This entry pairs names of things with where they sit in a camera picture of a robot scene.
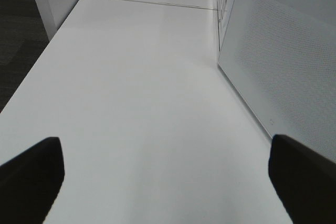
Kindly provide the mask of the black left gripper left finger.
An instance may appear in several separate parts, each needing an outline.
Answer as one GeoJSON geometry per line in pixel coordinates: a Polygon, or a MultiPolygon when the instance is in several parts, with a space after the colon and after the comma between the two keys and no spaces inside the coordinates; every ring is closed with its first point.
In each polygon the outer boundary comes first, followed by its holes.
{"type": "Polygon", "coordinates": [[[43,223],[64,177],[57,137],[48,137],[2,164],[1,223],[43,223]]]}

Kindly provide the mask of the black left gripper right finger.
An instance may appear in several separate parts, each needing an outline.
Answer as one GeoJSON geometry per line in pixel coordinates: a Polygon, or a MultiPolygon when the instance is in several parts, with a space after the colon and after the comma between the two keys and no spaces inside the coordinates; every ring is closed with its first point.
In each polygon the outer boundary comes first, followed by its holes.
{"type": "Polygon", "coordinates": [[[335,223],[335,163],[290,138],[271,141],[268,175],[293,223],[335,223]]]}

